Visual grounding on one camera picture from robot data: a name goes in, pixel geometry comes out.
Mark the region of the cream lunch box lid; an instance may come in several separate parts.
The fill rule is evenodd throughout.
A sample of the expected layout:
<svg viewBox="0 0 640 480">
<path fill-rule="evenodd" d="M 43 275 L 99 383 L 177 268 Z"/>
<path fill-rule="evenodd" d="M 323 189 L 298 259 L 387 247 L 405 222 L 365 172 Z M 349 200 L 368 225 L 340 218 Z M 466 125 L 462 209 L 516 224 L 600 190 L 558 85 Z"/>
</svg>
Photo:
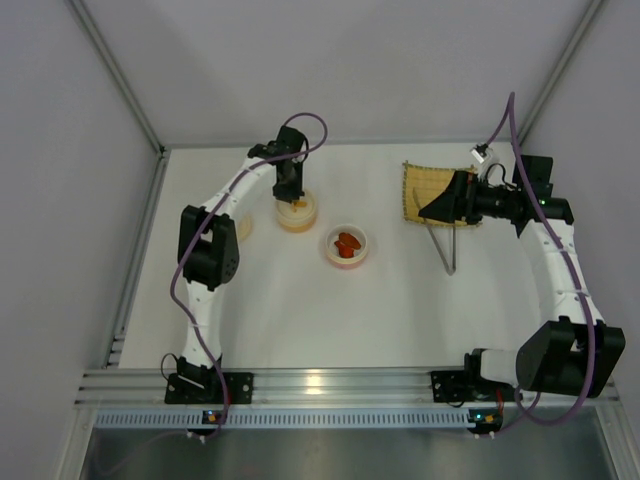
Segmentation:
<svg viewBox="0 0 640 480">
<path fill-rule="evenodd" d="M 312 214 L 317 215 L 317 201 L 311 189 L 304 190 L 305 196 L 295 203 L 275 201 L 276 215 L 300 218 Z"/>
</svg>

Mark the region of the cream lid pink valve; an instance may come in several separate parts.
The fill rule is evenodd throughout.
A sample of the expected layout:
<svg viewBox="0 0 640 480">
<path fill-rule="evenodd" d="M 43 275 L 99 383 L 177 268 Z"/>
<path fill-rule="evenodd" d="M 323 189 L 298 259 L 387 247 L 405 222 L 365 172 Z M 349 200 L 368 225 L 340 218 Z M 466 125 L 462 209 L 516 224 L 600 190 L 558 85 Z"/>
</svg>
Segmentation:
<svg viewBox="0 0 640 480">
<path fill-rule="evenodd" d="M 239 242 L 245 241 L 253 230 L 253 216 L 248 213 L 244 215 L 237 224 L 236 232 Z"/>
</svg>

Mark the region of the steel food tongs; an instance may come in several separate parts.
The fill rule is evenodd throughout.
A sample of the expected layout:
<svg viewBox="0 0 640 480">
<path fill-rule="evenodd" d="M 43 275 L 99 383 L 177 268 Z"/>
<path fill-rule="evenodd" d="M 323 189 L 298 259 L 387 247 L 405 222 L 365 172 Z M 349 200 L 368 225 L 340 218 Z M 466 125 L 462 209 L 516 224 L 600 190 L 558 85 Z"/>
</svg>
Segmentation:
<svg viewBox="0 0 640 480">
<path fill-rule="evenodd" d="M 443 245 L 439 241 L 437 237 L 434 227 L 429 223 L 426 217 L 423 217 L 421 214 L 418 214 L 419 218 L 423 221 L 424 226 L 426 227 L 427 232 L 436 248 L 436 251 L 439 255 L 439 258 L 443 264 L 444 270 L 448 276 L 453 276 L 457 271 L 457 229 L 456 225 L 453 224 L 451 226 L 451 248 L 450 252 L 446 253 Z"/>
</svg>

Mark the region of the orange fried chicken wing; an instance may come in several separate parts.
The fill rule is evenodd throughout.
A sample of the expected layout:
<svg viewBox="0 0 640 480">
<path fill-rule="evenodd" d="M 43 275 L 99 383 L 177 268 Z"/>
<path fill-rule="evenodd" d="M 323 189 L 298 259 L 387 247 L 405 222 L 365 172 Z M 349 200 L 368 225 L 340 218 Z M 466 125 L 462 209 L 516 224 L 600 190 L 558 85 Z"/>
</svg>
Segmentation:
<svg viewBox="0 0 640 480">
<path fill-rule="evenodd" d="M 359 240 L 348 232 L 341 232 L 339 234 L 339 241 L 353 250 L 359 250 L 361 248 Z"/>
</svg>

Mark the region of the red chicken drumstick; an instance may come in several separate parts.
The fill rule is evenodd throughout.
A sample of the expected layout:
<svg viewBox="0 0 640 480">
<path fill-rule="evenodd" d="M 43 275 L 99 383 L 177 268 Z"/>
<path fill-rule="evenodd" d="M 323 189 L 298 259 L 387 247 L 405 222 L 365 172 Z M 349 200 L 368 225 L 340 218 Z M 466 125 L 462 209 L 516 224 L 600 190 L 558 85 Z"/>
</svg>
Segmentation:
<svg viewBox="0 0 640 480">
<path fill-rule="evenodd" d="M 349 248 L 348 246 L 341 243 L 339 240 L 334 242 L 335 247 L 337 248 L 337 254 L 342 259 L 350 259 L 355 255 L 355 250 Z"/>
</svg>

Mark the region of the orange lunch box bowl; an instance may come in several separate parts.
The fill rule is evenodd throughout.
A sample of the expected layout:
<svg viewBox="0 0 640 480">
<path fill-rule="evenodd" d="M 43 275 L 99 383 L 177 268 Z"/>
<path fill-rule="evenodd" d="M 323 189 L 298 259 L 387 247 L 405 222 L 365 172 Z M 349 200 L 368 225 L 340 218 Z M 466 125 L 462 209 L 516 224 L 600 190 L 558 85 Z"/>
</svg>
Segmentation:
<svg viewBox="0 0 640 480">
<path fill-rule="evenodd" d="M 302 233 L 311 229 L 316 223 L 317 215 L 312 214 L 306 217 L 294 218 L 276 215 L 277 222 L 281 228 L 290 233 Z"/>
</svg>

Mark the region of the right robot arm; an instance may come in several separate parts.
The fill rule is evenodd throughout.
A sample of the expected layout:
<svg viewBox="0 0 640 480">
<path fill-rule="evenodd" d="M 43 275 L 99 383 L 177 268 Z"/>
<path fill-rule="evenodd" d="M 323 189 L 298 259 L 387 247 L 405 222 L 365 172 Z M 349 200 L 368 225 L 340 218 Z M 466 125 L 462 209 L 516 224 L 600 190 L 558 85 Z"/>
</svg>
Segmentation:
<svg viewBox="0 0 640 480">
<path fill-rule="evenodd" d="M 430 201 L 416 199 L 419 218 L 477 225 L 504 219 L 528 258 L 541 324 L 516 350 L 475 349 L 469 360 L 485 381 L 525 391 L 598 397 L 620 359 L 626 340 L 605 324 L 581 272 L 574 244 L 574 217 L 567 200 L 553 196 L 553 160 L 525 155 L 508 184 L 457 170 Z"/>
</svg>

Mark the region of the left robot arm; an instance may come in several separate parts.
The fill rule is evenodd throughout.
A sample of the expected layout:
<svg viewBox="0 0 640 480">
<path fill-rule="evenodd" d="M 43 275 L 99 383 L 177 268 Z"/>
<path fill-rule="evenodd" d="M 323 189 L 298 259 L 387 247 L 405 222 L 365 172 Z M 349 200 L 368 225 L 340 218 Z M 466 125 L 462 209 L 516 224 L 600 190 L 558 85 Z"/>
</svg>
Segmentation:
<svg viewBox="0 0 640 480">
<path fill-rule="evenodd" d="M 281 127 L 274 140 L 249 150 L 240 170 L 216 195 L 183 209 L 179 272 L 170 287 L 171 298 L 189 320 L 183 363 L 206 371 L 221 363 L 223 300 L 240 265 L 236 225 L 266 191 L 288 204 L 305 198 L 302 151 L 308 145 L 303 133 Z"/>
</svg>

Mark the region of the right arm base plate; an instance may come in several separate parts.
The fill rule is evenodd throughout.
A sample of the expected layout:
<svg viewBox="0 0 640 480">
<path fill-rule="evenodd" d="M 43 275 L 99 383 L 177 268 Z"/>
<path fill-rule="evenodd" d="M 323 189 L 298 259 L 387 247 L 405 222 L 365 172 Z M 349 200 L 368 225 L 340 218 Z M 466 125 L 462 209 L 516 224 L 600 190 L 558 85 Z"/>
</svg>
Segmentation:
<svg viewBox="0 0 640 480">
<path fill-rule="evenodd" d="M 515 389 L 511 385 L 486 380 L 464 370 L 431 371 L 430 379 L 436 403 L 457 405 L 514 400 Z"/>
</svg>

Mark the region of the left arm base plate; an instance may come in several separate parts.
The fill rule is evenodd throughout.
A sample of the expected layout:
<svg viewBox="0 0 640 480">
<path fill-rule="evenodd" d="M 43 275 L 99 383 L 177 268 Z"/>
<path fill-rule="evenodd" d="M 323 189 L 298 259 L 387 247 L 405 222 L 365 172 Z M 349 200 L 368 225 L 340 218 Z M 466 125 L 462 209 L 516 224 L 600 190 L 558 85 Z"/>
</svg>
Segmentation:
<svg viewBox="0 0 640 480">
<path fill-rule="evenodd" d="M 250 372 L 224 372 L 228 403 L 252 403 L 254 374 Z M 213 372 L 203 379 L 190 379 L 173 373 L 169 376 L 164 402 L 179 405 L 223 404 L 224 393 L 218 375 Z"/>
</svg>

